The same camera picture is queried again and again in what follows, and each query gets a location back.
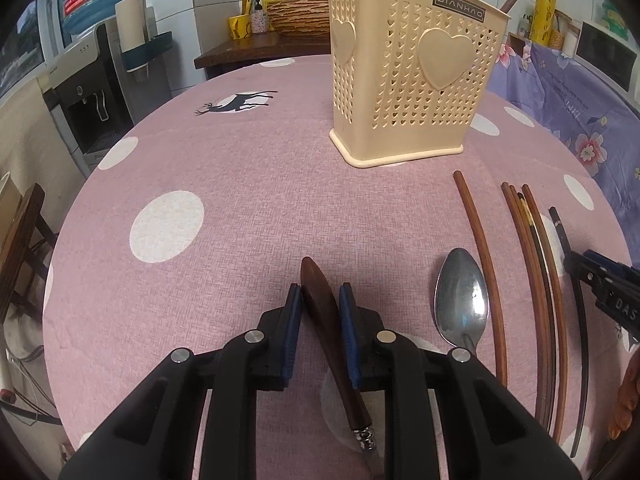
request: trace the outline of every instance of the black deer silhouette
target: black deer silhouette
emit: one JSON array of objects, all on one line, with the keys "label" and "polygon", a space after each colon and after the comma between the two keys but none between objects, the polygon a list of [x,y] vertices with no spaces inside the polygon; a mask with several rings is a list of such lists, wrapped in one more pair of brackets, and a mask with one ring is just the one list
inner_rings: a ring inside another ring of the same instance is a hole
[{"label": "black deer silhouette", "polygon": [[206,103],[204,106],[200,107],[199,110],[196,110],[196,115],[204,115],[209,112],[241,112],[243,110],[251,110],[257,106],[269,106],[268,103],[248,103],[247,101],[254,97],[267,97],[271,99],[273,98],[272,95],[266,95],[270,93],[277,94],[278,91],[264,90],[262,92],[254,92],[252,94],[236,94],[226,105],[218,106],[212,103]]}]

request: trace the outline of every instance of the basket base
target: basket base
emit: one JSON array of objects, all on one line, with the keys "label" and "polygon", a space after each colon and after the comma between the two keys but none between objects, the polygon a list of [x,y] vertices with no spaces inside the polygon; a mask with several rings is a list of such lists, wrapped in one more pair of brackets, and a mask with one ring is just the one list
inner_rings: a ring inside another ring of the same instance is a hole
[{"label": "basket base", "polygon": [[342,158],[354,168],[373,168],[375,166],[384,166],[385,164],[395,164],[396,162],[405,162],[407,160],[415,160],[417,158],[428,158],[430,156],[440,155],[457,155],[462,153],[463,147],[460,144],[456,148],[443,148],[440,150],[427,150],[426,152],[402,153],[401,155],[382,156],[380,158],[370,158],[369,160],[358,160],[353,158],[343,143],[340,141],[334,130],[329,132],[329,138],[342,155]]}]

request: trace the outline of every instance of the round table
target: round table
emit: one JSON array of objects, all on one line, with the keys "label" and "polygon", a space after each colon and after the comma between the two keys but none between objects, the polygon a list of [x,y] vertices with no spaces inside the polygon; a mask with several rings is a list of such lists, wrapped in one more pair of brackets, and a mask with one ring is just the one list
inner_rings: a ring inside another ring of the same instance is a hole
[{"label": "round table", "polygon": [[[476,244],[452,178],[461,170],[494,261],[504,311],[509,388],[533,412],[536,335],[520,243],[500,190],[529,184],[555,206],[575,251],[629,263],[595,181],[548,130],[486,92],[461,155],[360,170],[332,127],[328,56],[278,60],[210,80],[133,128],[91,175],[66,217],[47,281],[49,379],[72,442],[93,431],[172,349],[221,348],[282,306],[311,256],[334,291],[424,348],[448,351],[434,326],[434,283],[446,254]],[[560,264],[558,238],[545,223]],[[580,391],[575,303],[562,272],[569,387],[562,442],[573,441]],[[590,390],[575,462],[586,472],[606,438],[628,361],[626,338],[586,291]],[[478,347],[494,371],[491,323]],[[367,395],[373,417],[382,410]],[[378,428],[378,436],[383,431]],[[258,394],[258,478],[369,477],[355,451],[318,340],[303,319],[294,376]]]}]

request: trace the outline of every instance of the yellow cylinder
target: yellow cylinder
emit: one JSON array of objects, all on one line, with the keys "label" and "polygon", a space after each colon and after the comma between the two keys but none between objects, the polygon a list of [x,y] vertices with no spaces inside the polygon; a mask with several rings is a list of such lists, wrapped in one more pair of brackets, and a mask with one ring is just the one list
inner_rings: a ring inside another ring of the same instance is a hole
[{"label": "yellow cylinder", "polygon": [[551,36],[556,0],[536,0],[536,8],[531,23],[531,41],[547,46]]}]

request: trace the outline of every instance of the beige plastic basket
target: beige plastic basket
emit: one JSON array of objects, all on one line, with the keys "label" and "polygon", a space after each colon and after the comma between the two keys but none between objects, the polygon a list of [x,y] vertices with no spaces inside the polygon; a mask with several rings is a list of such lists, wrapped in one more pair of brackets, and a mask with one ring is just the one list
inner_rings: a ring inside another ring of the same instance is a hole
[{"label": "beige plastic basket", "polygon": [[329,0],[334,128],[358,168],[462,152],[508,15],[481,0]]}]

